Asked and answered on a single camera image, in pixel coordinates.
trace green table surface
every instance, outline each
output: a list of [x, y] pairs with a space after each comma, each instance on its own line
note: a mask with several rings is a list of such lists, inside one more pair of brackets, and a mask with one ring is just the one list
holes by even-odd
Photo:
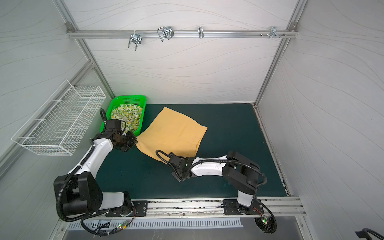
[[[148, 104], [141, 132], [165, 106], [208, 127], [197, 157], [221, 157], [237, 151], [257, 163], [268, 178], [258, 196], [286, 196], [251, 104]], [[128, 191], [132, 199], [237, 196], [237, 190], [223, 177], [206, 175], [178, 182], [171, 172], [170, 167], [135, 146], [127, 152], [112, 150], [96, 181], [103, 192]]]

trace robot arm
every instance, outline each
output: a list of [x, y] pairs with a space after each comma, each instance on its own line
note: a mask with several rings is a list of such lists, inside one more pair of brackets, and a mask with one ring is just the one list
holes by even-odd
[[[101, 109], [100, 113], [104, 130], [91, 139], [92, 146], [79, 163], [67, 175], [59, 176], [54, 181], [56, 210], [63, 221], [76, 221], [104, 209], [117, 213], [116, 216], [127, 216], [132, 210], [128, 192], [102, 192], [95, 178], [109, 152], [115, 147], [123, 152], [129, 150], [137, 143], [136, 137], [132, 132], [123, 135], [121, 120], [107, 120], [104, 110]], [[169, 157], [169, 161], [159, 153]], [[223, 176], [238, 190], [238, 208], [245, 214], [249, 212], [258, 187], [267, 181], [256, 163], [234, 151], [214, 159], [184, 158], [160, 150], [156, 151], [156, 155], [173, 168], [172, 175], [178, 181], [203, 175]], [[263, 178], [261, 182], [258, 181], [259, 175]]]
[[[169, 161], [165, 161], [159, 153], [169, 157]], [[258, 187], [267, 182], [266, 176], [256, 163], [235, 151], [213, 159], [184, 158], [173, 153], [168, 155], [160, 150], [156, 151], [156, 155], [173, 168], [172, 175], [179, 182], [203, 175], [223, 176], [238, 190], [237, 202], [240, 211], [244, 213], [249, 211]], [[261, 182], [258, 182], [259, 175], [263, 178]]]
[[103, 209], [112, 209], [119, 215], [131, 211], [131, 200], [127, 192], [102, 192], [95, 178], [104, 159], [113, 148], [125, 152], [137, 141], [132, 132], [123, 135], [121, 120], [104, 120], [104, 130], [91, 139], [88, 152], [67, 175], [59, 176], [54, 181], [56, 210], [64, 221], [72, 221], [70, 215], [92, 213]]

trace metal mounting plate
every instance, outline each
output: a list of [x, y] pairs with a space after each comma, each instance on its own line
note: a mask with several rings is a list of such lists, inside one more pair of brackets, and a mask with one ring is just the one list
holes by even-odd
[[[235, 212], [234, 210], [237, 210], [237, 199], [224, 199], [223, 204], [226, 204], [229, 207], [224, 208], [224, 214], [225, 215], [244, 215], [239, 212]], [[260, 203], [252, 200], [252, 204], [250, 206], [250, 211], [246, 215], [257, 215], [259, 214], [258, 211], [253, 209], [255, 207], [257, 210], [259, 210], [262, 214], [264, 213], [263, 207], [260, 207]]]
[[[136, 208], [136, 217], [145, 217], [147, 214], [148, 201], [132, 201], [134, 207]], [[105, 214], [106, 217], [122, 217], [120, 214], [113, 212], [108, 212]]]

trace yellow cloth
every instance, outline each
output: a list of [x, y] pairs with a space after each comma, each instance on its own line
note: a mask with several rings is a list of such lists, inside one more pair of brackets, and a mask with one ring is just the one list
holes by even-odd
[[155, 151], [166, 154], [194, 157], [199, 149], [207, 127], [192, 118], [164, 107], [151, 125], [137, 137], [138, 149], [148, 156], [161, 161]]

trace aluminum rail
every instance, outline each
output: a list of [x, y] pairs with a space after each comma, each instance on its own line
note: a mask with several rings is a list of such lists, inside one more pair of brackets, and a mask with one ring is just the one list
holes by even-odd
[[[143, 39], [159, 38], [157, 31], [73, 31], [67, 32], [70, 38], [130, 38], [133, 33], [139, 34]], [[198, 30], [174, 30], [172, 38], [199, 38]], [[204, 38], [269, 38], [271, 30], [204, 30]], [[297, 31], [277, 30], [280, 37], [295, 38]]]
[[[306, 212], [299, 197], [257, 197], [266, 205], [275, 217], [295, 216], [300, 230], [308, 229], [304, 221]], [[255, 215], [225, 215], [224, 209], [220, 208], [223, 199], [236, 199], [236, 198], [187, 198], [187, 199], [133, 199], [133, 200], [147, 200], [147, 214], [145, 217], [136, 217], [135, 219], [186, 219], [186, 218], [242, 218], [242, 217], [260, 217], [259, 214]], [[126, 220], [127, 217], [105, 217], [104, 214], [89, 218], [89, 220]], [[80, 220], [72, 222], [72, 224], [79, 224]], [[70, 230], [70, 223], [58, 220], [51, 237], [49, 240], [62, 240], [66, 231]]]

